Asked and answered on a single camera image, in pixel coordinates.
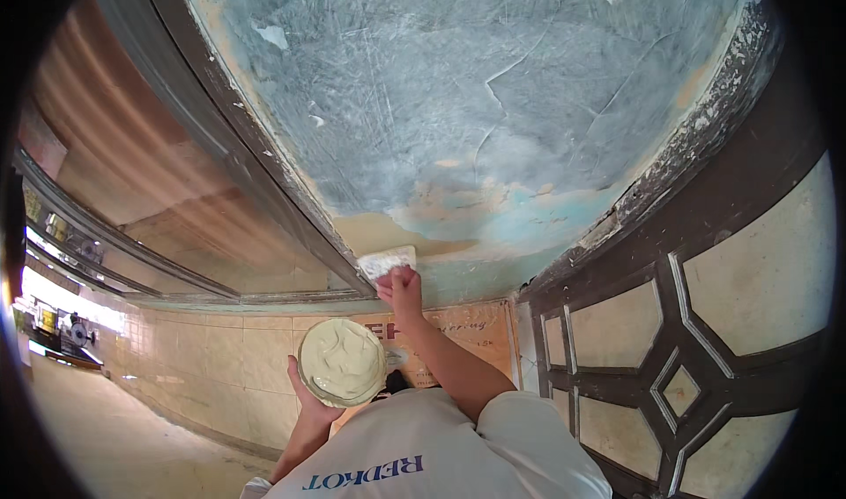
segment wooden door frame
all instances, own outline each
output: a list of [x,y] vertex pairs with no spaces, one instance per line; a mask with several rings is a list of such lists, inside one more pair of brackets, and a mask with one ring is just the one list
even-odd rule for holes
[[[785,346],[735,355],[691,308],[681,265],[768,211],[824,155],[827,143],[800,72],[798,52],[786,48],[737,132],[671,201],[587,266],[523,296],[531,307],[542,396],[552,388],[568,391],[571,432],[578,438],[578,398],[588,397],[640,409],[661,447],[656,481],[587,449],[621,495],[694,497],[679,491],[688,457],[731,418],[797,409],[828,351],[831,325]],[[570,311],[649,281],[657,288],[661,325],[639,367],[550,364],[545,320],[561,317],[569,326]],[[562,334],[567,357],[574,358],[569,333]],[[701,392],[677,417],[661,392],[681,365]]]
[[523,286],[521,299],[572,277],[667,204],[717,155],[756,105],[776,69],[783,31],[769,0],[738,0],[737,27],[699,101],[652,164],[611,209],[552,264]]

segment paint chip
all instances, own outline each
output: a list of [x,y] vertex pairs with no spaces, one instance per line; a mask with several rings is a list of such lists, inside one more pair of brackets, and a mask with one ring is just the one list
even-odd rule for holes
[[277,48],[285,51],[289,48],[288,46],[288,39],[285,38],[285,30],[280,28],[279,26],[268,26],[268,27],[253,27],[256,30],[256,33],[261,35],[261,38],[268,41],[270,44],[273,44]]

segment right hand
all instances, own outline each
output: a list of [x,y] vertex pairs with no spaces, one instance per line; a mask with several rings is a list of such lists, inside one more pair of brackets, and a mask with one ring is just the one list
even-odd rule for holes
[[420,275],[409,266],[397,266],[376,280],[379,299],[393,308],[396,324],[402,328],[409,321],[423,317]]

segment left hand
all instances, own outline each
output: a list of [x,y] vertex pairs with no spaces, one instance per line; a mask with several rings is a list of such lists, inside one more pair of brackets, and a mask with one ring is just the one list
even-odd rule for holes
[[330,407],[320,400],[305,386],[300,379],[300,371],[297,369],[297,358],[291,355],[288,356],[288,378],[291,379],[293,391],[297,398],[300,399],[300,404],[303,406],[302,414],[310,419],[319,422],[333,423],[335,420],[341,418],[345,409]]

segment metal frame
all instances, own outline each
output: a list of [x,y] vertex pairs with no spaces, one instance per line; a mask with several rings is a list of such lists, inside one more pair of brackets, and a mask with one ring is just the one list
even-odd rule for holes
[[187,282],[191,286],[225,298],[240,299],[240,294],[228,286],[180,266],[150,248],[138,244],[136,240],[94,216],[61,190],[19,143],[15,148],[13,165],[24,175],[27,184],[49,208],[58,212],[62,219],[79,231],[87,233],[94,240],[102,240],[159,272]]
[[[587,449],[626,497],[692,497],[679,491],[688,457],[733,417],[797,409],[822,360],[829,329],[758,354],[737,356],[695,313],[682,263],[743,229],[788,194],[826,150],[789,46],[760,101],[724,148],[638,230],[571,277],[528,295],[539,387],[568,391],[571,428],[578,396],[643,413],[661,447],[657,480]],[[637,369],[547,369],[543,322],[655,281],[662,323]],[[571,339],[565,338],[568,356]],[[662,392],[684,366],[700,393],[681,416]]]
[[141,75],[191,138],[269,217],[365,297],[375,288],[323,209],[294,183],[298,177],[263,152],[276,151],[246,113],[213,53],[206,48],[185,0],[97,0],[111,30]]
[[47,251],[42,250],[42,248],[38,244],[33,243],[31,240],[26,241],[26,248],[28,251],[32,251],[33,254],[37,254],[37,258],[39,261],[49,262],[54,268],[62,270],[66,276],[71,277],[74,281],[82,282],[86,286],[90,284],[93,288],[100,288],[101,290],[111,293],[112,295],[118,295],[120,297],[123,296],[123,292],[121,292],[120,290],[112,288],[105,282],[97,280],[93,277],[89,277],[83,272],[79,272],[79,270],[75,269],[69,263],[62,262],[53,255],[50,255]]
[[[138,290],[139,292],[145,293],[152,297],[161,298],[162,292],[159,292],[156,289],[150,288],[141,284],[140,282],[133,281],[129,277],[125,277],[118,272],[113,272],[112,270],[106,268],[102,264],[97,264],[95,261],[91,261],[90,259],[86,258],[84,255],[80,255],[75,251],[71,250],[68,245],[61,240],[53,237],[51,234],[47,232],[46,229],[39,226],[36,222],[33,222],[31,218],[26,219],[26,226],[28,229],[32,229],[39,237],[46,240],[48,243],[56,246],[58,250],[62,251],[66,255],[71,255],[76,261],[81,262],[85,267],[89,267],[95,272],[99,273],[102,276],[109,277],[112,281],[121,282],[126,286],[129,286],[133,290]],[[95,277],[90,278],[91,281],[96,281]]]
[[[190,304],[190,305],[243,305],[243,306],[268,306],[268,305],[282,305],[282,304],[299,304],[299,303],[325,303],[332,301],[353,301],[369,299],[362,295],[359,291],[352,288],[342,290],[328,290],[325,292],[292,292],[292,293],[247,293],[239,294],[234,290],[223,285],[218,285],[217,282],[206,279],[196,272],[191,272],[187,268],[183,268],[174,261],[167,259],[163,255],[150,248],[138,244],[135,240],[114,229],[112,226],[106,224],[104,221],[95,217],[87,209],[80,206],[72,197],[68,196],[50,179],[47,174],[41,169],[32,157],[18,145],[15,150],[14,164],[18,170],[24,175],[27,185],[38,195],[39,198],[51,210],[57,212],[59,216],[65,221],[79,229],[83,233],[88,234],[95,240],[102,240],[107,244],[111,244],[120,251],[124,251],[132,258],[155,268],[169,277],[186,282],[196,288],[206,290],[208,293],[162,293],[153,288],[147,287],[144,284],[133,281],[124,275],[114,272],[107,267],[97,264],[82,255],[75,253],[67,247],[67,244],[56,240],[45,229],[37,226],[35,222],[28,219],[27,227],[35,231],[44,240],[56,246],[59,250],[72,255],[77,261],[82,262],[85,266],[92,270],[111,278],[114,281],[121,282],[127,287],[137,290],[135,292],[121,292],[90,277],[78,270],[75,270],[66,262],[58,261],[52,255],[44,252],[36,244],[30,243],[32,251],[38,252],[39,255],[45,255],[45,259],[50,261],[55,266],[60,266],[67,274],[77,277],[81,281],[91,283],[97,288],[100,288],[113,295],[120,296],[128,302],[134,303],[175,303],[175,304]],[[209,287],[209,284],[218,285],[219,288],[225,288],[226,295],[217,291],[217,288]]]

